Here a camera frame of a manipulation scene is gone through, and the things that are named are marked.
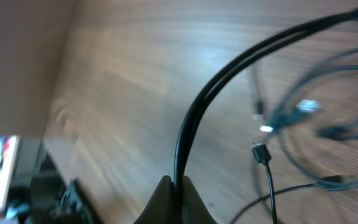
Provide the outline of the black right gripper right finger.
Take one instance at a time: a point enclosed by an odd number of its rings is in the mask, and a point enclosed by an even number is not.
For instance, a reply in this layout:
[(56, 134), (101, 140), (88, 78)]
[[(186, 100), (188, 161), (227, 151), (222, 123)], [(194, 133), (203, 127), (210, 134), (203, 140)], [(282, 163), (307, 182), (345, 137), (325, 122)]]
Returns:
[(217, 224), (188, 176), (183, 178), (182, 211), (184, 224)]

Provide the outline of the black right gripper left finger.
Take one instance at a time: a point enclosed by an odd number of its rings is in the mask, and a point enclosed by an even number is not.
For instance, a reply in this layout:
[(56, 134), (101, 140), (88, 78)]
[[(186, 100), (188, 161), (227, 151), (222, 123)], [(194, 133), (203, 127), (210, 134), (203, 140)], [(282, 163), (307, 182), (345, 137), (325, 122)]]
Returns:
[(173, 184), (169, 175), (160, 179), (150, 200), (134, 224), (171, 224), (173, 217)]

